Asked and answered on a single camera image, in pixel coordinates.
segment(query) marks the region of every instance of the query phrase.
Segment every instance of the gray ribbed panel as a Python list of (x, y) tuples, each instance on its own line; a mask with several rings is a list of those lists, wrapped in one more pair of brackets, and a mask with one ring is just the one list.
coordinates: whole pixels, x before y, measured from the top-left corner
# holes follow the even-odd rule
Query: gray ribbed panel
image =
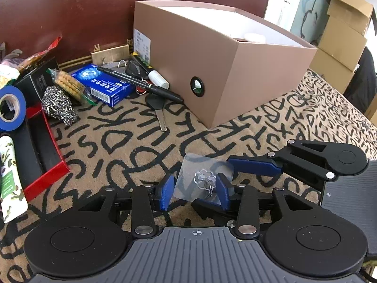
[[(199, 230), (201, 235), (194, 235)], [(228, 228), (164, 228), (136, 241), (117, 265), (72, 281), (35, 276), (30, 283), (363, 283), (357, 275), (338, 280), (294, 276), (271, 262), (254, 240), (239, 241)]]
[(377, 161), (359, 175), (326, 182), (321, 206), (358, 226), (368, 240), (368, 254), (377, 257)]

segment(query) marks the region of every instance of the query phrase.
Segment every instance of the black key head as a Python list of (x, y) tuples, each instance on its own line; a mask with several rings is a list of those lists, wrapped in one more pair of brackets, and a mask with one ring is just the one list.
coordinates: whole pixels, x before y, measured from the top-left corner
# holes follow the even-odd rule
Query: black key head
[(155, 95), (154, 93), (148, 93), (145, 97), (146, 104), (154, 110), (162, 110), (165, 105), (165, 99)]

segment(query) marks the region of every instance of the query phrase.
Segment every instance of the green label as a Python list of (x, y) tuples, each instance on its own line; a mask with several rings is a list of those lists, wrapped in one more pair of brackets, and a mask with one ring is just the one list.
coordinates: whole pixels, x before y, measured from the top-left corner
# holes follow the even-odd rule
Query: green label
[(14, 184), (13, 172), (9, 171), (1, 181), (1, 196), (3, 199), (8, 196), (11, 192), (16, 190), (16, 185)]

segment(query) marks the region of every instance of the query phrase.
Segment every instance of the black box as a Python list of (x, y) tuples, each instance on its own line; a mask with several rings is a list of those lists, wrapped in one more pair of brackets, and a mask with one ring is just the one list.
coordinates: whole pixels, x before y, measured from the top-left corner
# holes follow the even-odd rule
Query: black box
[(24, 77), (16, 80), (14, 86), (21, 90), (28, 108), (40, 103), (46, 87), (53, 85), (51, 74), (46, 72), (48, 68), (59, 69), (55, 57), (44, 62)]

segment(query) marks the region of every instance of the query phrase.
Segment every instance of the key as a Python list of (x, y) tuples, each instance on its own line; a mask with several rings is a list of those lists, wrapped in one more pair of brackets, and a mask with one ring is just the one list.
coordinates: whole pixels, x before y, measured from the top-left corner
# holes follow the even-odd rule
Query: key
[(167, 131), (164, 114), (163, 114), (165, 99), (158, 95), (155, 95), (154, 93), (148, 93), (147, 96), (145, 97), (145, 102), (150, 108), (156, 111), (156, 116), (157, 116), (158, 122), (160, 123), (161, 131), (163, 132)]

